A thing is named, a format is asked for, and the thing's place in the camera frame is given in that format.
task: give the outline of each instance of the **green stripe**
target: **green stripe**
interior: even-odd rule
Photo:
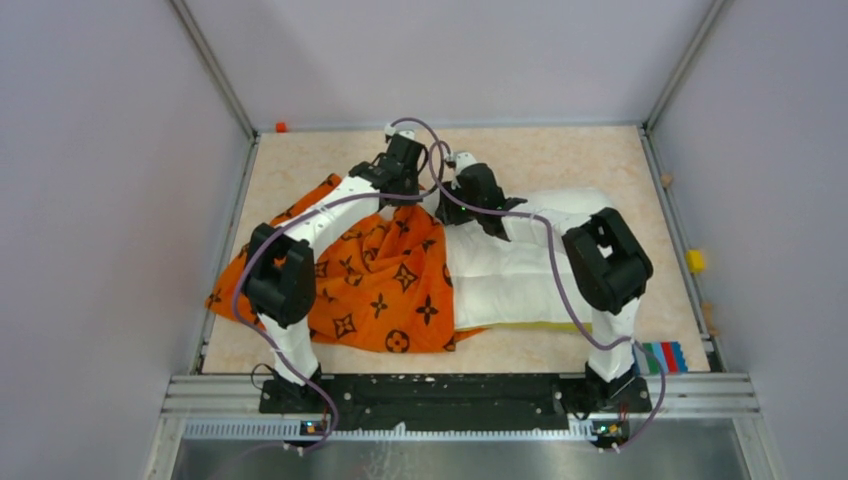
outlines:
[[[645,350],[656,355],[656,352],[654,351],[654,345],[652,343],[643,343],[642,346],[645,347]],[[648,368],[650,369],[651,373],[660,373],[660,364],[657,363],[657,360],[654,357],[650,355],[645,355],[645,359],[648,361]]]

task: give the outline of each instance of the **white partition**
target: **white partition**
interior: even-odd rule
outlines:
[[[254,125],[636,123],[709,0],[189,0]]]
[[[0,6],[0,478],[138,478],[247,138],[164,1]]]
[[[735,2],[656,131],[790,478],[844,478],[848,4]]]

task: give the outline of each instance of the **beige table surface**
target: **beige table surface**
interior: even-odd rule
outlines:
[[[488,163],[507,195],[565,187],[604,190],[654,264],[636,321],[642,341],[679,341],[691,371],[709,370],[692,307],[635,127],[487,128],[439,130],[454,150]],[[383,151],[382,132],[264,134],[250,179],[234,257],[253,228],[318,185],[344,176]],[[429,143],[424,131],[419,140]],[[430,185],[422,175],[422,183]],[[453,353],[393,355],[315,344],[326,373],[582,372],[589,345],[579,335],[549,330],[489,330]],[[216,318],[204,373],[249,372],[273,364],[268,345],[247,327]]]

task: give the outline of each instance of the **black mounting plate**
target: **black mounting plate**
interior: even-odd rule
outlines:
[[[586,391],[586,382],[552,373],[345,374],[323,375],[320,385],[339,408],[340,430],[391,430],[404,422],[407,431],[503,431],[567,429],[565,406]],[[261,413],[324,413],[323,399],[296,398],[277,380],[266,380],[262,390]],[[596,411],[617,412],[620,401],[631,413],[652,408],[641,377]]]

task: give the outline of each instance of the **orange fabric with black pattern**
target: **orange fabric with black pattern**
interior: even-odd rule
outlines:
[[[331,175],[271,225],[299,215],[326,196],[340,178]],[[221,274],[207,307],[234,319],[232,295],[247,257],[245,245]],[[444,227],[419,206],[399,207],[391,220],[360,220],[315,262],[317,296],[310,336],[375,352],[453,351],[479,330],[455,332],[453,285],[446,263]],[[261,326],[244,295],[239,313]]]

